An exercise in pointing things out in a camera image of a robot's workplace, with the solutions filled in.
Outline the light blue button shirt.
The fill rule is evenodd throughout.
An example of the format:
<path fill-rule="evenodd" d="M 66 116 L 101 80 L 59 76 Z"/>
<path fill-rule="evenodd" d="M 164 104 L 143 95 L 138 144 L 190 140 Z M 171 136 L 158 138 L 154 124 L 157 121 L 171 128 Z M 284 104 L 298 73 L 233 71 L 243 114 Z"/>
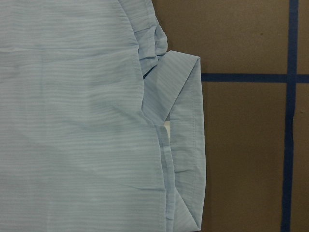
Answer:
<path fill-rule="evenodd" d="M 199 231 L 204 140 L 150 0 L 1 1 L 1 231 Z"/>

